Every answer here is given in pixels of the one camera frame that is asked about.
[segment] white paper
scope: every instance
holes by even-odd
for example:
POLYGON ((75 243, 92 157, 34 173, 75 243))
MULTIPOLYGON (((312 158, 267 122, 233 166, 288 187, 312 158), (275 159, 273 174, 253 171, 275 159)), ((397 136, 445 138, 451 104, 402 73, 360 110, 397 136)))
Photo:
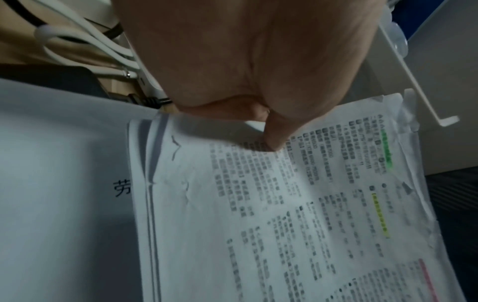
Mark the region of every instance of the white paper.
POLYGON ((0 80, 0 301, 142 299, 130 184, 114 183, 127 123, 155 114, 0 80))
POLYGON ((159 158, 138 181, 154 205, 161 301, 465 301, 405 96, 339 106, 276 153, 244 123, 152 124, 159 158))

